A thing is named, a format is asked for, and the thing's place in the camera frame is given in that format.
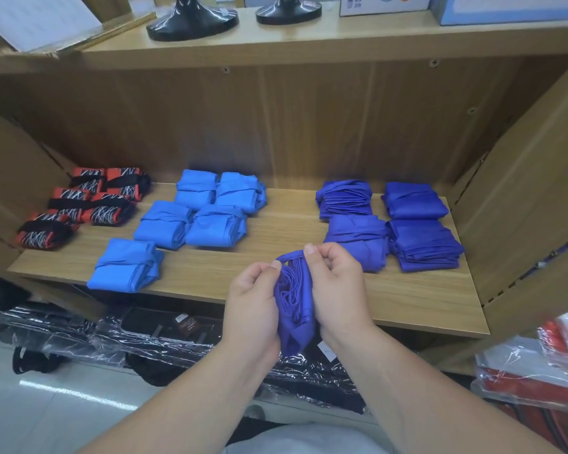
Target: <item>forearm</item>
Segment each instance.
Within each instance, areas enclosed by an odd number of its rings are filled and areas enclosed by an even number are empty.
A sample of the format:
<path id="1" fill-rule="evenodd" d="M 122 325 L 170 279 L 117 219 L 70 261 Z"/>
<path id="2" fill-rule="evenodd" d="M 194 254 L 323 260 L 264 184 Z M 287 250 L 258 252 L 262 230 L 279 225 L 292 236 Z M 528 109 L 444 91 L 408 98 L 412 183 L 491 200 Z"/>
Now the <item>forearm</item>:
<path id="1" fill-rule="evenodd" d="M 558 452 L 377 327 L 340 339 L 324 336 L 405 454 Z"/>
<path id="2" fill-rule="evenodd" d="M 168 387 L 81 452 L 217 453 L 271 368 L 221 342 Z"/>

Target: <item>hand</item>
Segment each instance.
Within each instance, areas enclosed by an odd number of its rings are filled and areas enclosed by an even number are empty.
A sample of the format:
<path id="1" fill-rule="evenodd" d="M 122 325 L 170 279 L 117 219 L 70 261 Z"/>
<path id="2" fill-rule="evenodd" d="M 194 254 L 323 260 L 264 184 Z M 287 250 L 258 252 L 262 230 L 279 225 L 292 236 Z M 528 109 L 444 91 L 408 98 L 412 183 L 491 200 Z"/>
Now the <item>hand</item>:
<path id="1" fill-rule="evenodd" d="M 374 327 L 362 266 L 341 245 L 329 242 L 303 249 L 313 280 L 316 318 L 322 325 L 322 338 L 341 342 L 365 328 Z"/>
<path id="2" fill-rule="evenodd" d="M 275 282 L 282 264 L 253 263 L 229 285 L 223 318 L 223 340 L 251 362 L 265 361 L 271 367 L 280 354 L 278 307 Z"/>

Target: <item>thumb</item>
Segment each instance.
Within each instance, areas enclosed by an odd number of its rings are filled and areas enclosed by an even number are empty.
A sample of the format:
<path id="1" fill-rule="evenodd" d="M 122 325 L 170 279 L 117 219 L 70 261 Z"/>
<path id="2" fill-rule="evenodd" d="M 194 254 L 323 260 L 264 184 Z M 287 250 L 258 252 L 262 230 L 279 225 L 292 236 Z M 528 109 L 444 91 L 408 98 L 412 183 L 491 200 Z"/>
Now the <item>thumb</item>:
<path id="1" fill-rule="evenodd" d="M 269 266 L 261 272 L 261 275 L 257 277 L 257 280 L 254 283 L 254 287 L 252 289 L 262 292 L 265 291 L 266 293 L 270 294 L 269 296 L 273 296 L 275 283 L 280 277 L 281 269 L 282 263 L 277 259 L 274 259 L 269 264 Z"/>
<path id="2" fill-rule="evenodd" d="M 315 282 L 324 281 L 333 276 L 315 245 L 307 244 L 303 249 L 303 255 L 305 255 L 305 261 L 310 267 L 311 278 Z"/>

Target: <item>folded bag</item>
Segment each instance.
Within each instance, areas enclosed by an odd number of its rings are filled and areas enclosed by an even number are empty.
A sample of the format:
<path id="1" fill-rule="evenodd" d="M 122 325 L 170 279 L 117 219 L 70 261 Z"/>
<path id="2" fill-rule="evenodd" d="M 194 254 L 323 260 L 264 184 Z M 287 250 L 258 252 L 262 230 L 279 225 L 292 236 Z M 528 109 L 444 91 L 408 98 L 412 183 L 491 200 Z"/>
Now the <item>folded bag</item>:
<path id="1" fill-rule="evenodd" d="M 120 226 L 133 216 L 136 206 L 128 196 L 100 192 L 86 206 L 82 220 L 99 226 Z"/>
<path id="2" fill-rule="evenodd" d="M 17 230 L 15 242 L 25 248 L 54 250 L 65 244 L 78 229 L 69 215 L 35 213 Z"/>
<path id="3" fill-rule="evenodd" d="M 48 213 L 69 215 L 76 223 L 82 223 L 82 214 L 90 202 L 91 192 L 77 188 L 55 188 L 48 200 Z"/>
<path id="4" fill-rule="evenodd" d="M 267 204 L 265 185 L 254 175 L 224 172 L 217 185 L 215 205 L 233 205 L 244 213 L 257 213 Z"/>
<path id="5" fill-rule="evenodd" d="M 76 167 L 69 181 L 69 187 L 83 189 L 90 191 L 92 194 L 97 194 L 104 190 L 106 180 L 105 169 Z"/>
<path id="6" fill-rule="evenodd" d="M 153 242 L 112 238 L 86 286 L 92 290 L 137 293 L 160 278 L 164 251 Z"/>
<path id="7" fill-rule="evenodd" d="M 388 182 L 381 199 L 394 220 L 438 220 L 448 214 L 428 184 Z"/>
<path id="8" fill-rule="evenodd" d="M 150 176 L 138 167 L 107 169 L 106 191 L 139 202 L 151 188 Z"/>
<path id="9" fill-rule="evenodd" d="M 282 263 L 274 288 L 279 313 L 278 335 L 282 355 L 289 357 L 303 351 L 316 332 L 312 281 L 303 250 L 277 259 Z"/>
<path id="10" fill-rule="evenodd" d="M 238 207 L 206 205 L 187 233 L 188 245 L 233 247 L 246 234 L 246 215 Z"/>
<path id="11" fill-rule="evenodd" d="M 324 242 L 340 243 L 362 265 L 362 270 L 378 272 L 389 253 L 386 223 L 377 215 L 333 215 Z"/>
<path id="12" fill-rule="evenodd" d="M 316 192 L 316 203 L 320 208 L 320 220 L 333 215 L 372 215 L 370 201 L 372 190 L 367 182 L 342 180 L 324 182 Z"/>
<path id="13" fill-rule="evenodd" d="M 191 209 L 167 201 L 155 201 L 141 217 L 133 239 L 155 242 L 157 246 L 176 250 L 185 243 L 191 228 Z"/>
<path id="14" fill-rule="evenodd" d="M 177 182 L 174 203 L 198 211 L 214 202 L 217 190 L 217 174 L 185 169 Z"/>
<path id="15" fill-rule="evenodd" d="M 456 269 L 464 247 L 437 220 L 387 222 L 390 248 L 403 272 Z"/>

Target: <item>box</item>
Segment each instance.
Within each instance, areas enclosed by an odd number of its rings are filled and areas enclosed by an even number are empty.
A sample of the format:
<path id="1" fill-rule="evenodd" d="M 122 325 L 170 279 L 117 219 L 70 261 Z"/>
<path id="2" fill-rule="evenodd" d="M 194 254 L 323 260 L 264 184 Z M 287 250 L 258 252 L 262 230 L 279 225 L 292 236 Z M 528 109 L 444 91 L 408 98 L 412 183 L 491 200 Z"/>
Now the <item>box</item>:
<path id="1" fill-rule="evenodd" d="M 429 0 L 341 0 L 339 15 L 362 15 L 424 11 Z"/>
<path id="2" fill-rule="evenodd" d="M 441 25 L 568 20 L 568 0 L 431 0 Z"/>

